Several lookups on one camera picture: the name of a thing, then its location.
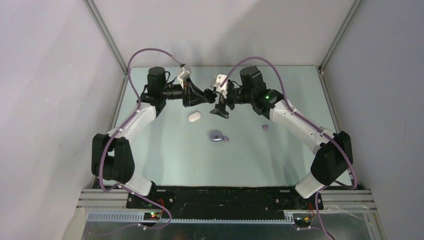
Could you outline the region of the white earbud charging case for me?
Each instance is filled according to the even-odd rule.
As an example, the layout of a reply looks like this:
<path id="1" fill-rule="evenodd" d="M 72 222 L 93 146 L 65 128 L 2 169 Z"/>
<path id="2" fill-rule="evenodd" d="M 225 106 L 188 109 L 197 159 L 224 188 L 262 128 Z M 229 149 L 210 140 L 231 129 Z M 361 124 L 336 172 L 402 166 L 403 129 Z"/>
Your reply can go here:
<path id="1" fill-rule="evenodd" d="M 196 111 L 196 112 L 190 114 L 187 117 L 187 119 L 188 119 L 189 122 L 193 123 L 193 122 L 198 121 L 201 117 L 202 117 L 202 114 L 200 112 Z"/>

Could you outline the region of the purple earbud charging case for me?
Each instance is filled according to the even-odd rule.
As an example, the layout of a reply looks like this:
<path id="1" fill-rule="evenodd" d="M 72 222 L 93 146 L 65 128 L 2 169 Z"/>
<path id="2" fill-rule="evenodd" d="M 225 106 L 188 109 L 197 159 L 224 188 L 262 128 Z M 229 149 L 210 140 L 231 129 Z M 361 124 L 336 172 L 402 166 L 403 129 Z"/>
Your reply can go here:
<path id="1" fill-rule="evenodd" d="M 220 131 L 211 131 L 209 133 L 209 139 L 211 142 L 222 142 L 224 135 Z"/>

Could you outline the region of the black earbud charging case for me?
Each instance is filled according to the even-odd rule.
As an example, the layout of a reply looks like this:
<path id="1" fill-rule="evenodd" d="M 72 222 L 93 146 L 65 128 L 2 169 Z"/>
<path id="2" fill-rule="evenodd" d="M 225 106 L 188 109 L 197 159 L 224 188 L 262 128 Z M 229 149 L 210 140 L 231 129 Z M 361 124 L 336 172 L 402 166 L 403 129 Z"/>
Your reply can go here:
<path id="1" fill-rule="evenodd" d="M 216 102 L 217 94 L 213 90 L 205 89 L 203 94 L 208 103 L 213 104 Z"/>

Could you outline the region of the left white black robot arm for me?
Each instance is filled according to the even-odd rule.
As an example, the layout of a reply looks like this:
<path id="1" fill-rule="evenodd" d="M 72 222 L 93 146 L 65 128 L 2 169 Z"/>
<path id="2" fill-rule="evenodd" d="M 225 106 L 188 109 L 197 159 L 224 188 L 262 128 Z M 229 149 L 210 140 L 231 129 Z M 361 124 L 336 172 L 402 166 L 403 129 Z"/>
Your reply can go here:
<path id="1" fill-rule="evenodd" d="M 154 121 L 168 100 L 181 100 L 184 107 L 213 104 L 217 95 L 211 89 L 200 90 L 190 79 L 191 70 L 182 65 L 176 76 L 177 83 L 168 82 L 169 72 L 161 66 L 151 67 L 147 73 L 147 84 L 137 95 L 131 114 L 108 133 L 98 133 L 92 140 L 91 172 L 101 180 L 114 181 L 138 193 L 138 201 L 145 208 L 153 208 L 158 194 L 151 189 L 155 184 L 135 169 L 135 160 L 130 142 Z"/>

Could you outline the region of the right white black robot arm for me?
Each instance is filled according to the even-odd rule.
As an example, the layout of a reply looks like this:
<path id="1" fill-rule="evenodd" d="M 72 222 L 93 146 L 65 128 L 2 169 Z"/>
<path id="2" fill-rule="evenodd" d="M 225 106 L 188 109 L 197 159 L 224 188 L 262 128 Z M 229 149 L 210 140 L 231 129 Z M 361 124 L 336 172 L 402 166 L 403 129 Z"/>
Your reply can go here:
<path id="1" fill-rule="evenodd" d="M 267 87 L 256 66 L 245 67 L 239 73 L 239 87 L 227 75 L 214 77 L 211 88 L 219 99 L 210 113 L 227 119 L 227 108 L 250 104 L 256 114 L 284 125 L 311 150 L 314 160 L 310 172 L 295 185 L 296 191 L 290 196 L 295 208 L 304 209 L 313 194 L 336 182 L 353 165 L 351 138 L 344 131 L 335 133 L 307 119 L 283 93 Z"/>

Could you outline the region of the purple earbud near case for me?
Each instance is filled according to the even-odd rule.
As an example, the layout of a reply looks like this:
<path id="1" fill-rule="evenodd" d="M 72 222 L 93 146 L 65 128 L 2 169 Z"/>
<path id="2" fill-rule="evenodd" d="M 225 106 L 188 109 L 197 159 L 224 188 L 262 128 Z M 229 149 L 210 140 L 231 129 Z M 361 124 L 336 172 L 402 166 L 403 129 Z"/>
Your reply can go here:
<path id="1" fill-rule="evenodd" d="M 229 137 L 228 137 L 228 136 L 226 136 L 226 135 L 224 135 L 224 136 L 223 136 L 222 140 L 223 140 L 224 142 L 229 142 L 229 141 L 230 141 Z"/>

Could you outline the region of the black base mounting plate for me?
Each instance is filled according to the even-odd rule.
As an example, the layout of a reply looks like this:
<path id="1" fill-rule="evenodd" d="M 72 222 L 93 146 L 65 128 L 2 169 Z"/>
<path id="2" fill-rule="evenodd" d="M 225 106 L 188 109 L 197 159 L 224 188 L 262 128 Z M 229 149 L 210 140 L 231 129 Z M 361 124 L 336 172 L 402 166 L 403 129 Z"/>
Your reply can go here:
<path id="1" fill-rule="evenodd" d="M 322 199 L 300 196 L 294 187 L 228 187 L 228 186 L 156 186 L 148 201 L 128 194 L 127 209 L 160 210 L 165 207 L 172 217 L 265 218 L 283 217 L 289 210 L 311 213 L 323 210 Z"/>

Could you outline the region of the right aluminium frame post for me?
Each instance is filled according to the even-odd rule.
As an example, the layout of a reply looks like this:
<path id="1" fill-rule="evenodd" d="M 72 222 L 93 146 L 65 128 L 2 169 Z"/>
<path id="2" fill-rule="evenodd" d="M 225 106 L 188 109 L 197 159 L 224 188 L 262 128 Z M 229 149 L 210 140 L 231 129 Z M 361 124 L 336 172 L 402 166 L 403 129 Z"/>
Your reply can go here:
<path id="1" fill-rule="evenodd" d="M 335 37 L 333 38 L 329 48 L 327 49 L 320 65 L 318 66 L 319 74 L 323 77 L 325 74 L 325 68 L 327 67 L 328 63 L 331 60 L 332 55 L 334 54 L 335 50 L 337 49 L 339 43 L 341 42 L 342 38 L 344 37 L 346 31 L 348 30 L 352 20 L 357 14 L 357 11 L 360 9 L 361 5 L 363 4 L 363 0 L 354 0 L 352 5 L 350 6 L 346 16 L 344 17 L 339 29 L 336 32 Z"/>

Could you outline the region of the aluminium frame post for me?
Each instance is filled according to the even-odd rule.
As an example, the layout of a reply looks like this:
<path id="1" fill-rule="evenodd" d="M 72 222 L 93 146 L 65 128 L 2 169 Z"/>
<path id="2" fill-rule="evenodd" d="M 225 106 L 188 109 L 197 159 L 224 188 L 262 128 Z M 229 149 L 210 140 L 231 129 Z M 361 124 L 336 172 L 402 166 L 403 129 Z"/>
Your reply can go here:
<path id="1" fill-rule="evenodd" d="M 323 77 L 325 74 L 325 68 L 327 67 L 328 63 L 331 60 L 332 55 L 334 54 L 335 50 L 337 49 L 339 43 L 341 42 L 342 38 L 344 37 L 346 31 L 348 30 L 352 20 L 357 14 L 357 11 L 360 9 L 361 5 L 363 4 L 363 0 L 354 0 L 352 5 L 350 6 L 346 16 L 344 17 L 339 29 L 336 32 L 335 37 L 333 38 L 329 48 L 327 49 L 320 65 L 318 66 L 319 74 Z"/>
<path id="2" fill-rule="evenodd" d="M 112 53 L 112 56 L 118 63 L 119 68 L 124 74 L 127 74 L 127 64 L 124 61 L 122 54 L 119 51 L 119 48 L 94 0 L 83 0 L 88 12 L 90 13 L 94 23 L 97 26 L 100 34 L 102 35 L 106 45 Z"/>

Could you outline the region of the left aluminium frame post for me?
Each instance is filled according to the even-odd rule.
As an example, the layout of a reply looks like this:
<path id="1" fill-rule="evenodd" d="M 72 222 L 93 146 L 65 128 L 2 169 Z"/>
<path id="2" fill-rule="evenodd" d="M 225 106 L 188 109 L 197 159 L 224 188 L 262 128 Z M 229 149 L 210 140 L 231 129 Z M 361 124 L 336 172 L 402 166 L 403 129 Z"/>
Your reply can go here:
<path id="1" fill-rule="evenodd" d="M 112 53 L 112 56 L 118 63 L 119 68 L 124 74 L 127 74 L 127 64 L 124 61 L 122 54 L 119 51 L 119 48 L 94 0 L 83 0 L 88 12 L 90 13 L 94 23 L 97 26 L 100 34 L 102 35 L 106 45 Z"/>

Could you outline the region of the aluminium front frame rail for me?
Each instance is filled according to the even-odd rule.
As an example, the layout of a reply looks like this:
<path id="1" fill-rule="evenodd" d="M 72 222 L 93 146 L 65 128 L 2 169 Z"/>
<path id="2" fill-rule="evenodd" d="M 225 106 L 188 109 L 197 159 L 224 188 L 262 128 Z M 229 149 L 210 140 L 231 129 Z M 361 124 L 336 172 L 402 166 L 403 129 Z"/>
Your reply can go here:
<path id="1" fill-rule="evenodd" d="M 377 206 L 370 190 L 323 190 L 320 192 L 324 211 L 328 213 L 377 213 Z M 87 211 L 123 211 L 128 193 L 122 189 L 104 192 L 100 189 L 83 189 L 77 208 Z"/>

